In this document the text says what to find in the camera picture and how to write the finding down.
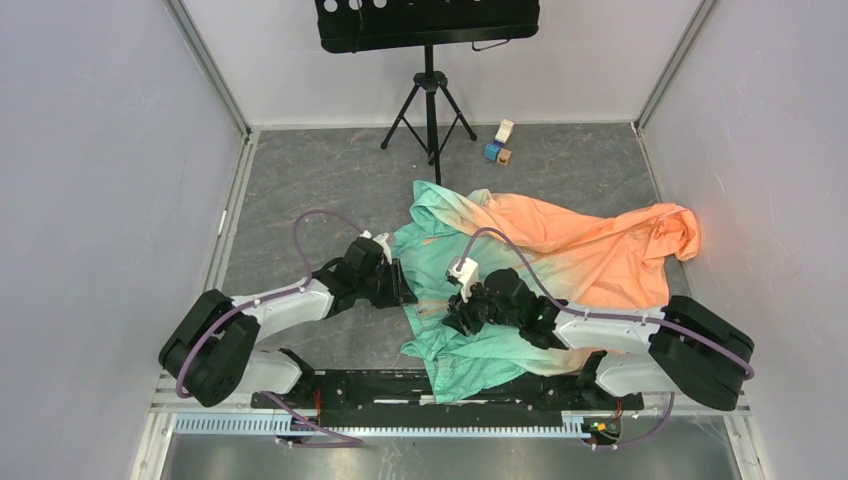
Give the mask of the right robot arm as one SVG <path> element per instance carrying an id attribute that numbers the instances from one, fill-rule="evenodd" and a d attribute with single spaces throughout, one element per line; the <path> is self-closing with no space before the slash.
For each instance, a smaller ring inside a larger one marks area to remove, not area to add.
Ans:
<path id="1" fill-rule="evenodd" d="M 754 341 L 688 296 L 673 295 L 660 307 L 605 309 L 538 295 L 512 268 L 479 279 L 473 265 L 451 267 L 446 277 L 459 290 L 442 322 L 459 333 L 503 326 L 539 349 L 589 351 L 577 392 L 591 408 L 669 392 L 731 411 L 754 375 Z"/>

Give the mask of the green and orange jacket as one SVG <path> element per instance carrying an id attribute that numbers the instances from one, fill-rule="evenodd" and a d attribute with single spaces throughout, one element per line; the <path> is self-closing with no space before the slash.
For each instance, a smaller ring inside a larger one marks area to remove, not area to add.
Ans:
<path id="1" fill-rule="evenodd" d="M 467 255 L 482 275 L 512 268 L 538 294 L 637 309 L 666 304 L 665 260 L 689 260 L 702 244 L 694 213 L 672 203 L 602 218 L 512 193 L 461 195 L 427 181 L 415 182 L 413 195 L 411 222 L 396 232 L 392 248 L 418 297 L 405 310 L 414 337 L 402 352 L 423 361 L 439 403 L 524 373 L 572 373 L 588 357 L 583 349 L 536 348 L 503 326 L 465 336 L 442 325 L 456 292 L 446 277 L 454 258 Z"/>

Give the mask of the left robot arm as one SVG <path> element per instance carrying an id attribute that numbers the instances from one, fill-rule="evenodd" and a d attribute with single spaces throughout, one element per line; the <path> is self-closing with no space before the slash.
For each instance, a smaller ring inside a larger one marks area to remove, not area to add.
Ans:
<path id="1" fill-rule="evenodd" d="M 390 233 L 364 232 L 341 257 L 292 285 L 249 296 L 208 290 L 165 342 L 158 362 L 181 398 L 204 407 L 232 394 L 272 391 L 290 407 L 306 405 L 314 381 L 290 353 L 261 351 L 266 338 L 307 322 L 327 320 L 366 300 L 375 309 L 417 303 Z"/>

